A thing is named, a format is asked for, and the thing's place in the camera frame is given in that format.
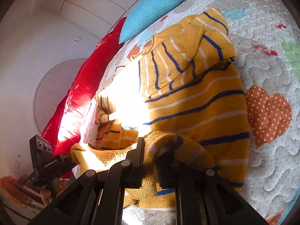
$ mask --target blue stripe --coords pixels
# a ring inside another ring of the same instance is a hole
[[[223,68],[209,68],[209,69],[205,70],[203,72],[202,76],[200,78],[198,78],[197,80],[192,81],[192,82],[190,82],[190,83],[188,83],[188,84],[186,84],[184,86],[181,86],[181,87],[175,89],[172,92],[168,92],[167,94],[161,95],[161,96],[159,96],[157,98],[148,99],[148,100],[145,101],[145,103],[159,101],[160,99],[168,97],[169,95],[172,95],[172,94],[174,94],[174,93],[176,93],[178,91],[181,91],[183,89],[195,86],[195,85],[199,84],[204,79],[205,75],[207,75],[209,72],[212,72],[212,71],[226,71],[230,65],[231,65],[230,62],[226,62],[225,66]]]
[[[213,20],[213,21],[215,21],[215,22],[217,22],[217,23],[223,25],[223,27],[226,29],[227,35],[228,35],[228,29],[227,29],[227,27],[225,26],[225,24],[223,24],[221,21],[219,21],[219,20],[213,18],[213,17],[210,16],[207,12],[203,12],[203,13],[204,13],[208,18],[210,18],[211,20]]]
[[[171,194],[171,193],[175,193],[175,189],[167,189],[167,190],[158,191],[155,196],[161,196],[161,195]]]
[[[218,166],[214,166],[211,169],[213,169],[215,172],[219,171],[219,167]]]
[[[182,144],[183,144],[183,137],[177,134],[177,141],[176,141],[175,148],[178,149],[180,146],[182,146]]]
[[[174,63],[176,69],[178,72],[183,73],[183,70],[179,67],[178,63],[176,62],[176,60],[172,57],[172,55],[167,51],[166,45],[165,43],[161,43],[165,49],[165,53],[167,54],[167,56],[170,58],[170,60]]]
[[[195,65],[194,60],[191,61],[191,64],[192,64],[192,67],[193,67],[192,75],[193,75],[193,78],[195,79],[196,78],[196,73],[195,73],[196,65]]]
[[[245,94],[245,92],[242,91],[242,90],[223,91],[223,92],[220,92],[220,93],[216,94],[213,98],[211,98],[206,104],[204,104],[202,106],[192,108],[192,109],[189,109],[189,110],[185,110],[185,111],[182,111],[182,112],[177,112],[177,113],[174,113],[174,114],[169,115],[169,116],[159,117],[159,118],[156,118],[156,119],[152,120],[151,122],[143,123],[143,125],[152,125],[152,124],[154,124],[158,121],[167,120],[167,119],[171,119],[173,117],[182,116],[182,115],[186,115],[186,114],[200,112],[203,109],[205,109],[206,107],[208,107],[210,104],[212,104],[213,102],[215,102],[216,100],[218,100],[222,97],[226,97],[226,96],[230,96],[230,95],[244,95],[244,94]]]
[[[202,36],[205,40],[207,40],[218,52],[218,56],[219,56],[219,59],[220,59],[220,62],[224,60],[223,58],[223,54],[222,54],[222,49],[220,46],[218,46],[211,38],[209,38],[208,36],[206,35],[203,35]]]
[[[173,83],[173,81],[172,81],[171,83],[169,83],[169,90],[170,90],[170,91],[173,90],[173,88],[172,88],[172,83]]]
[[[155,68],[155,75],[156,75],[156,79],[155,79],[155,88],[159,91],[160,88],[158,87],[158,67],[157,67],[157,63],[154,60],[154,54],[153,51],[151,51],[151,56],[152,56],[152,61],[154,63],[154,68]]]
[[[104,132],[104,134],[108,134],[108,133],[114,133],[114,134],[119,134],[121,131],[116,131],[116,130],[110,130],[110,131],[108,131],[108,132]]]
[[[141,82],[141,63],[139,61],[139,93],[141,91],[141,85],[142,85],[142,82]]]
[[[114,133],[114,134],[119,134],[121,131],[116,131],[116,130],[110,130],[109,132],[105,133],[105,134],[108,134],[108,133]]]
[[[237,140],[243,140],[249,138],[250,138],[249,132],[242,132],[234,135],[226,135],[226,136],[217,137],[213,139],[206,139],[206,140],[199,141],[198,143],[202,146],[209,146],[209,145],[217,145],[221,143],[234,142]]]
[[[235,188],[242,188],[243,185],[244,185],[244,182],[241,182],[241,183],[236,183],[236,182],[228,182],[228,184],[231,186],[231,187],[235,187]]]

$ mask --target wall light switch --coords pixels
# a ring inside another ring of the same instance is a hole
[[[77,44],[81,39],[81,37],[78,37],[76,40],[74,40],[74,42]]]

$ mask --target mattress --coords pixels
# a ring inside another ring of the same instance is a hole
[[[270,224],[276,225],[292,208],[300,187],[300,33],[281,0],[186,0],[125,43],[109,63],[99,90],[112,82],[130,55],[141,51],[151,35],[210,7],[218,7],[226,18],[228,36],[239,53],[234,65],[250,99],[247,100],[250,155],[241,195]],[[260,98],[261,92],[265,101]],[[253,94],[259,96],[255,105],[252,102],[257,96]],[[266,115],[269,122],[262,122],[261,126],[267,131],[256,131],[258,126],[254,125],[256,120],[250,118],[251,111],[256,111],[256,107],[265,111],[261,102],[266,108],[268,103],[273,104],[270,107],[275,107],[274,121],[281,119],[280,112],[290,114],[285,115],[286,122],[280,120],[276,127],[269,128],[273,115]],[[93,100],[81,128],[81,141],[92,145],[97,133],[96,107]],[[129,207],[123,211],[123,221],[129,225],[174,224],[175,214]]]

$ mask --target polka dot fabric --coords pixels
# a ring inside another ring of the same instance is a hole
[[[288,101],[280,94],[272,97],[259,86],[246,91],[248,120],[256,148],[284,134],[292,119]]]
[[[152,41],[151,41],[151,40],[149,40],[149,41],[148,41],[148,42],[147,42],[147,43],[144,45],[144,47],[145,47],[145,46],[149,46],[149,45],[151,45],[151,42],[152,42]]]
[[[139,52],[140,52],[140,48],[137,45],[135,45],[128,53],[127,58],[129,59],[131,56],[139,54]]]

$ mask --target red patch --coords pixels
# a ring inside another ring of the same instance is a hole
[[[151,43],[152,43],[152,41],[151,40],[149,40],[145,45],[144,45],[144,47],[145,46],[149,46],[149,45],[151,45]]]
[[[140,48],[137,45],[135,45],[128,53],[127,58],[130,59],[131,56],[137,55],[139,53],[140,53]]]
[[[163,16],[160,21],[161,22],[164,21],[167,17],[168,17],[168,15]]]
[[[254,48],[254,52],[255,51],[261,51],[261,53],[267,57],[269,56],[278,56],[278,53],[276,51],[271,51],[270,49],[266,48],[266,47],[263,47],[262,45],[255,45],[253,46]]]
[[[269,219],[267,219],[267,222],[270,225],[278,225],[278,222],[282,216],[283,211],[280,211],[278,213],[276,213],[274,216],[270,217]]]
[[[283,24],[279,24],[279,25],[276,25],[276,28],[278,28],[278,29],[282,29],[282,28],[287,28],[285,25],[283,25]]]
[[[270,97],[259,86],[250,87],[245,95],[256,148],[283,135],[292,119],[292,109],[284,96],[276,93]]]

